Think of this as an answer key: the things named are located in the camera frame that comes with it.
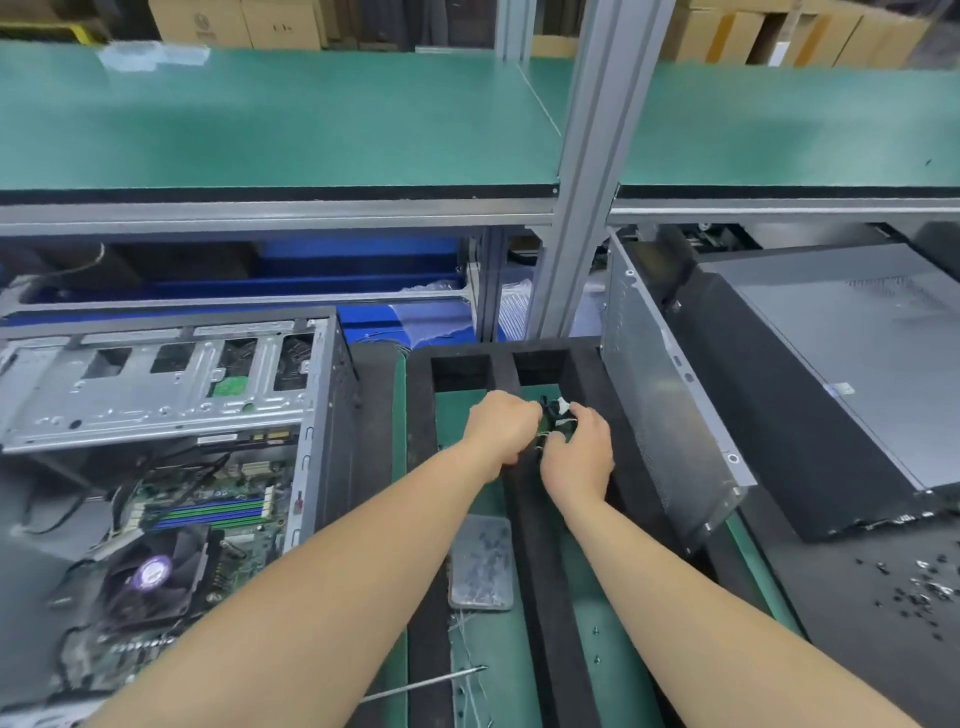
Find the green anti-static mat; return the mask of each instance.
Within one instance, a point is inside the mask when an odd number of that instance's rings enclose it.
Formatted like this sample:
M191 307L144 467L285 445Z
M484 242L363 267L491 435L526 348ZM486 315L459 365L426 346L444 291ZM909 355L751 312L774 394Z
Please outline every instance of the green anti-static mat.
M573 62L532 59L562 130ZM625 185L960 186L960 73L660 63Z
M523 396L537 400L541 395L555 399L555 385L523 387ZM471 406L483 399L481 390L444 392L436 397L437 440L441 448L455 444L463 435ZM503 487L499 480L484 486L470 513L505 516ZM556 514L558 527L563 527ZM661 728L663 725L653 684L610 603L604 597L576 541L564 533L561 540L566 577L573 598L580 640L584 646L593 695L604 728ZM533 661L527 641L519 584L514 582L514 608L504 613L466 613L464 632L475 665L487 665L480 673L486 692L483 698L477 680L471 683L480 728L492 717L497 728L535 728L541 725ZM465 667L467 656L458 630L451 631L452 668ZM476 728L466 693L454 693L458 726Z
M493 54L213 48L125 73L0 43L0 190L552 187L560 146Z

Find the cardboard box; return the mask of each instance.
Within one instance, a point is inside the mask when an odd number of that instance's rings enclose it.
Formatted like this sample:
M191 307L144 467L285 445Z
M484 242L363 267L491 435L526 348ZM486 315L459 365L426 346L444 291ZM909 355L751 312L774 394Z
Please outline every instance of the cardboard box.
M56 22L60 16L48 0L0 0L0 19L42 23Z
M663 61L743 65L763 24L759 12L677 7L660 49Z
M831 8L830 12L802 14L779 65L830 68L843 52L862 15L863 8L856 5ZM769 62L785 22L787 15L783 13L766 16L749 63L765 65Z
M867 8L836 60L847 68L901 68L930 21Z
M328 44L314 0L243 0L242 5L254 48L319 51Z
M168 43L251 48L240 0L149 0Z
M0 0L0 19L23 23L56 23L97 17L92 0Z
M572 59L577 55L579 38L567 36L534 36L530 56L535 59Z

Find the cooling fan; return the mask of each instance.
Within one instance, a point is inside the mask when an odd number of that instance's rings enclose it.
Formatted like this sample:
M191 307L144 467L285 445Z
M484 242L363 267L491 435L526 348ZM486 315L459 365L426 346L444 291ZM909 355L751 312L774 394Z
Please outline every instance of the cooling fan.
M202 525L151 531L117 553L101 589L109 628L187 614L206 571L209 531Z

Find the white cable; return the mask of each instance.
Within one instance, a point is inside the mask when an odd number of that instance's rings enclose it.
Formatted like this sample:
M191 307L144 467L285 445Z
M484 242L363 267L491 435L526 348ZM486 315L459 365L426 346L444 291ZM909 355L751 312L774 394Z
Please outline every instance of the white cable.
M460 632L460 639L464 643L464 651L467 653L467 666L473 667L473 658L470 656L470 648L467 646L467 630L464 629L464 613L458 611L456 615L457 629ZM467 700L473 710L473 719L476 721L477 728L480 728L480 714L477 712L476 700L473 698L473 687L470 685L470 675L467 676ZM490 711L490 704L487 705L487 711Z
M460 639L464 641L464 650L467 653L467 660L471 667L473 667L473 657L470 655L470 648L467 646L467 630L464 629L464 625L467 623L467 620L473 616L474 615L471 614L469 615L469 617L464 619L463 610L458 610L456 615L457 627L460 629ZM493 709L491 708L490 698L487 696L487 691L483 687L483 680L480 679L479 674L477 675L477 685L480 686L480 693L483 695L484 703L487 704L487 714L490 716L490 722L487 723L487 728L491 728L491 726L493 726ZM474 708L474 717L476 717L477 728L480 728L480 716L478 716L475 711L476 709Z

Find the hand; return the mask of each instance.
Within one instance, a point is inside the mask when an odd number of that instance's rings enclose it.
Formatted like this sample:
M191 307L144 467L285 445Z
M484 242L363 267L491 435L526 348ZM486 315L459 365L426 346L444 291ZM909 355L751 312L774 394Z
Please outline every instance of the hand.
M489 456L495 479L503 465L513 465L520 451L537 436L543 410L533 401L524 401L506 392L488 392L470 408L461 444L484 457Z
M572 402L577 429L570 442L561 432L551 432L543 445L540 477L560 512L602 503L613 471L610 426L596 410Z

